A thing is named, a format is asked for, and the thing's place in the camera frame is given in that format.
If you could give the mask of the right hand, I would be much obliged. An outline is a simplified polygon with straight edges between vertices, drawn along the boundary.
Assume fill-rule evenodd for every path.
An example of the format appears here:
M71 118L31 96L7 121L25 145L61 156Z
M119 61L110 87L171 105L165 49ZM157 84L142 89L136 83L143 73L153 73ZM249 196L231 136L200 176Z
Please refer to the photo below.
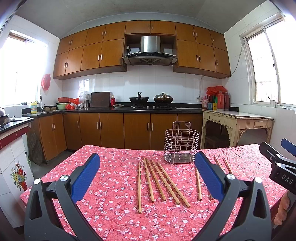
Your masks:
M282 225L282 223L287 219L287 210L289 205L290 198L288 197L288 192L285 192L280 200L278 211L273 221L275 225Z

